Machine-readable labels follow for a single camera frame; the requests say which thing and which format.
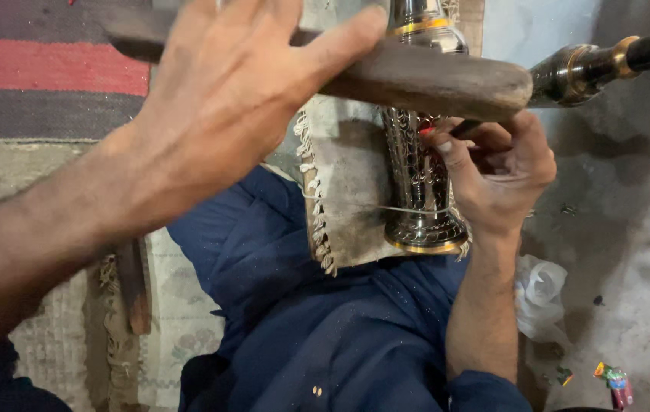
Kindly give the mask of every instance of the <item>person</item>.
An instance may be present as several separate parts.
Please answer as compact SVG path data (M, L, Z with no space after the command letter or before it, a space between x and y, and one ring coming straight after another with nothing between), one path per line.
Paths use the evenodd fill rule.
M165 224L226 319L220 350L183 368L180 410L528 410L514 258L555 176L536 117L472 131L473 149L426 137L472 227L469 263L391 258L331 278L310 258L299 190L257 164L379 41L385 13L295 48L301 0L214 3L184 7L134 120L0 201L0 410L68 410L13 378L7 334L87 262Z

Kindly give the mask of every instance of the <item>string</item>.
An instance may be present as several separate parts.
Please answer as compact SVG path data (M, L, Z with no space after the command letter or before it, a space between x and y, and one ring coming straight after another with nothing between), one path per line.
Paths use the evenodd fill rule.
M446 213L450 211L450 208L445 208L440 211L414 211L413 209L402 209L402 208L394 208L392 206L381 206L380 204L361 204L361 203L353 203L352 201L347 201L347 200L340 200L340 199L333 199L330 197L317 197L317 196L310 196L308 194L304 193L304 190L302 191L302 196L304 196L305 199L312 199L312 200L327 200L327 201L333 201L335 203L344 203L344 204L350 204L352 206L360 206L362 208L377 208L377 209L387 209L389 211L399 211L399 212L409 212L409 213L419 213L421 215L431 215L434 213Z

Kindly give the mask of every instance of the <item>gray stripe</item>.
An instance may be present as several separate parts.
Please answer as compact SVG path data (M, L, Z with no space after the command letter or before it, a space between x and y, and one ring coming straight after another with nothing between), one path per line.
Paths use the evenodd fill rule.
M0 90L0 138L100 139L144 98L114 93Z
M106 43L96 14L106 6L151 7L151 0L0 0L0 39Z

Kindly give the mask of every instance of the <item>blue shirt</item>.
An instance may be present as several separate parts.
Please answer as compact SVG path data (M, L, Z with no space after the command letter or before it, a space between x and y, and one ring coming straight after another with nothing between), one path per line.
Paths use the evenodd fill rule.
M515 385L447 383L445 332L467 260L390 258L325 275L300 189L257 167L168 226L226 319L220 349L188 361L180 410L531 410ZM68 410L0 342L0 410Z

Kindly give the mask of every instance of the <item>silver vase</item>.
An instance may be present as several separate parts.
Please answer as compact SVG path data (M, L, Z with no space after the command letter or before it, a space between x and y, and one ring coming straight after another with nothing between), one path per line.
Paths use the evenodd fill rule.
M392 0L388 32L401 42L439 53L468 52L439 0ZM427 212L390 212L385 238L413 253L459 252L467 241L467 229L448 211L446 168L439 153L419 139L419 132L432 127L439 117L393 107L382 107L381 117L391 155L394 202L398 208Z

